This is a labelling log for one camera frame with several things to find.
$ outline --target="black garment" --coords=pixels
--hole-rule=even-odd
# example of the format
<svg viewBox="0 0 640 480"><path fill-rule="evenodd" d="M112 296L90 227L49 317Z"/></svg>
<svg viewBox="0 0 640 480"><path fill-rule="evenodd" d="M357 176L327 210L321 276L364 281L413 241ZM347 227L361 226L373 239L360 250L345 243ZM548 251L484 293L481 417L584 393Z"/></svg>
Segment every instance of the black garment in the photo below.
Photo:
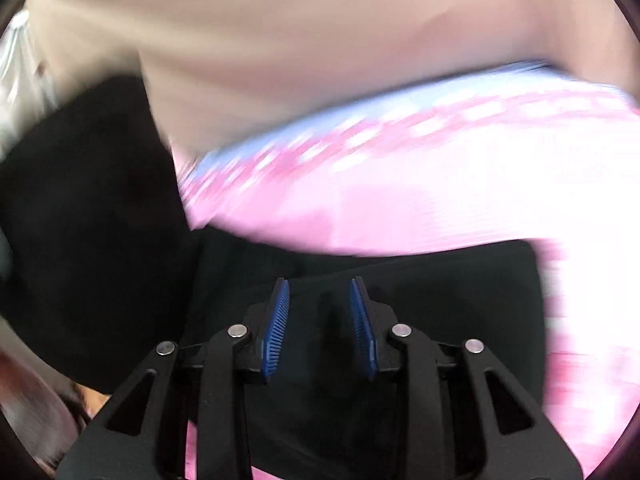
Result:
<svg viewBox="0 0 640 480"><path fill-rule="evenodd" d="M36 126L0 164L14 270L0 312L53 367L111 392L155 344L206 341L286 277L278 372L249 389L255 465L287 480L379 478L394 392L353 373L348 283L443 342L484 340L537 399L542 295L531 248L355 258L190 232L143 84L111 79Z"/></svg>

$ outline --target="metal pin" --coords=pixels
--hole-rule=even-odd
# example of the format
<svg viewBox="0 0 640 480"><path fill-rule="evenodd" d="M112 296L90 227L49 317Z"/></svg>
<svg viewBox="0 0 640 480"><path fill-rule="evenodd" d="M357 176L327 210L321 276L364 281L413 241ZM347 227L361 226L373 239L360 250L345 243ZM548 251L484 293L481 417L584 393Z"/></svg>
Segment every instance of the metal pin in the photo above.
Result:
<svg viewBox="0 0 640 480"><path fill-rule="evenodd" d="M472 354L479 354L480 352L482 352L482 350L484 350L484 343L479 339L469 339L465 343L465 348Z"/></svg>
<svg viewBox="0 0 640 480"><path fill-rule="evenodd" d="M248 332L247 327L245 327L244 325L240 325L240 324L231 325L229 327L229 330L226 331L226 333L228 333L233 338L242 337L242 336L246 335L247 332Z"/></svg>
<svg viewBox="0 0 640 480"><path fill-rule="evenodd" d="M156 352L160 355L169 355L174 353L175 344L171 341L162 341L156 346Z"/></svg>
<svg viewBox="0 0 640 480"><path fill-rule="evenodd" d="M411 327L403 323L398 323L396 325L393 325L393 327L391 328L391 332L393 332L394 335L397 335L398 337L407 337L411 335Z"/></svg>

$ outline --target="bed sheet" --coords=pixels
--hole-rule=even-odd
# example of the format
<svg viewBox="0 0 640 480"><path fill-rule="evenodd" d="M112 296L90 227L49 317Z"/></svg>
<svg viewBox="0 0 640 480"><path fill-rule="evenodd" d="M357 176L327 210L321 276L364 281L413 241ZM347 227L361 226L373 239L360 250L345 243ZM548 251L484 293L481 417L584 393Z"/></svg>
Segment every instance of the bed sheet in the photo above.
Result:
<svg viewBox="0 0 640 480"><path fill-rule="evenodd" d="M546 299L545 411L590 473L640 402L634 102L528 64L296 124L181 172L191 225L331 253L530 240Z"/></svg>

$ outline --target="beige fabric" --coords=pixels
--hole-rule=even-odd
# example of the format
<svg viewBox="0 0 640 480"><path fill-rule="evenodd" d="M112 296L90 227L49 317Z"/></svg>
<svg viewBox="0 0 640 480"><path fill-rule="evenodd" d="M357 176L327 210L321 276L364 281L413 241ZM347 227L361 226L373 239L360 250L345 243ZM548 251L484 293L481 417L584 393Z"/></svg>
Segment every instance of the beige fabric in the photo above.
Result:
<svg viewBox="0 0 640 480"><path fill-rule="evenodd" d="M136 70L173 142L204 152L322 106L545 58L639 95L613 0L28 0L64 94Z"/></svg>

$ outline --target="triangular cutout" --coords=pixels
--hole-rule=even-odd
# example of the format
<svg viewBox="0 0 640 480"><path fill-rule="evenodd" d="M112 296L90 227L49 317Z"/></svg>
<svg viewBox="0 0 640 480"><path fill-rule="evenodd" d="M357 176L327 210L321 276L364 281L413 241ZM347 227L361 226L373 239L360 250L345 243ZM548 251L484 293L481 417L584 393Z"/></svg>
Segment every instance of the triangular cutout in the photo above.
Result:
<svg viewBox="0 0 640 480"><path fill-rule="evenodd" d="M156 375L151 371L142 377L142 380L136 384L133 391L116 407L116 411L107 420L104 425L107 430L130 436L140 434L155 378Z"/></svg>
<svg viewBox="0 0 640 480"><path fill-rule="evenodd" d="M532 428L533 419L504 385L500 377L494 372L487 372L484 376L494 404L500 433L508 435Z"/></svg>

